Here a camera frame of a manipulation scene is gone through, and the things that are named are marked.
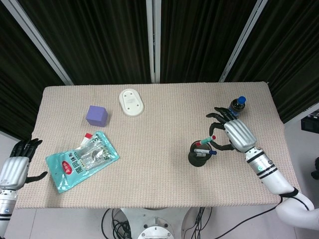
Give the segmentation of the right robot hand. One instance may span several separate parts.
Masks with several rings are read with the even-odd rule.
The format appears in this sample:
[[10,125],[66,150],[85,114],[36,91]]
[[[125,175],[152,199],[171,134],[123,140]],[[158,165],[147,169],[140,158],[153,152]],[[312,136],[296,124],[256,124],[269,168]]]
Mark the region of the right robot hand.
[[227,108],[214,108],[217,113],[209,113],[207,118],[215,118],[217,122],[213,122],[209,128],[209,135],[213,136],[215,129],[223,130],[228,139],[229,144],[219,145],[214,140],[210,143],[215,149],[220,151],[237,150],[241,153],[246,153],[256,145],[256,138],[250,131],[250,129],[239,120],[229,109]]

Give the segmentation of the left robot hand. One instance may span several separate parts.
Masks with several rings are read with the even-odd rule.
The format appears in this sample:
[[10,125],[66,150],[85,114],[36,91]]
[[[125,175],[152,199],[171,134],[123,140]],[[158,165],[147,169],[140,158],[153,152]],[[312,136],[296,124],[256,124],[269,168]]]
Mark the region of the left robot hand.
[[19,141],[13,147],[0,172],[2,190],[18,191],[25,184],[42,180],[48,174],[47,171],[44,171],[38,176],[28,176],[30,163],[41,143],[42,140],[35,138]]

